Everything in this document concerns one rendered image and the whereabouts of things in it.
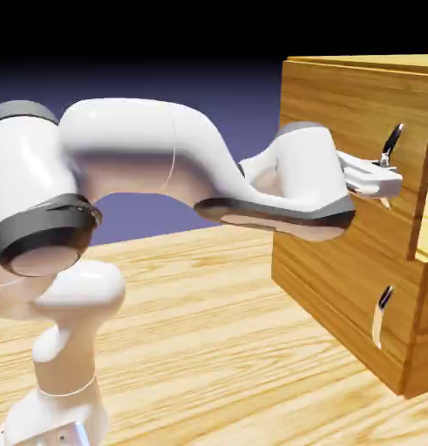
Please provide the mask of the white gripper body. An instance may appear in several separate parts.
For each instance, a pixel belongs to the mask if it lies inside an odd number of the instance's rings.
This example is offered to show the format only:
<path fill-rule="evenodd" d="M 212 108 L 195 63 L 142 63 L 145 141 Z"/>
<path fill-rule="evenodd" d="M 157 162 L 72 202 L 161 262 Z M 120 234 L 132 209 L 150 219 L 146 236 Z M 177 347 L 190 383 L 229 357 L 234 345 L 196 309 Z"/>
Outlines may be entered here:
<path fill-rule="evenodd" d="M 370 199 L 389 199 L 400 194 L 403 177 L 396 167 L 383 166 L 379 161 L 361 159 L 338 151 L 347 187 Z"/>

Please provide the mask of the wooden cabinet door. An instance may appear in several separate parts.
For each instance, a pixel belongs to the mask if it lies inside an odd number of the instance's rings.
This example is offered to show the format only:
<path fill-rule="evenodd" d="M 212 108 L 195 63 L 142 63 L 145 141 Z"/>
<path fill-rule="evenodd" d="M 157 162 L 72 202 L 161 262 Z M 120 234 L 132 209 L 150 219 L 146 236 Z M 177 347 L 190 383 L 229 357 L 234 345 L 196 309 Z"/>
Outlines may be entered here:
<path fill-rule="evenodd" d="M 393 293 L 384 310 L 382 345 L 402 359 L 411 342 L 412 323 L 425 264 L 410 257 L 411 223 L 377 202 L 356 199 L 357 214 L 340 237 L 307 242 L 274 236 L 273 253 L 346 321 L 365 335 L 387 287 Z"/>
<path fill-rule="evenodd" d="M 330 128 L 336 146 L 378 160 L 396 125 L 391 163 L 403 176 L 391 215 L 394 247 L 428 261 L 428 55 L 289 57 L 282 65 L 280 123 Z"/>

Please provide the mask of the light wood cabinet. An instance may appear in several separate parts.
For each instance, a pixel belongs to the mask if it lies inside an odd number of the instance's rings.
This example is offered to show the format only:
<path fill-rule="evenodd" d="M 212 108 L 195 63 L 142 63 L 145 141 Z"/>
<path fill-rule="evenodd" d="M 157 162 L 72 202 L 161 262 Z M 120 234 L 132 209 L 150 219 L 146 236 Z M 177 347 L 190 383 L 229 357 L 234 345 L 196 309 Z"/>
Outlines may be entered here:
<path fill-rule="evenodd" d="M 390 351 L 378 349 L 371 334 L 366 335 L 343 314 L 324 301 L 303 281 L 282 265 L 277 255 L 272 257 L 272 276 L 294 300 L 321 323 L 352 354 L 369 368 L 393 392 L 411 398 L 428 392 L 428 261 L 420 282 L 411 342 L 402 359 Z"/>

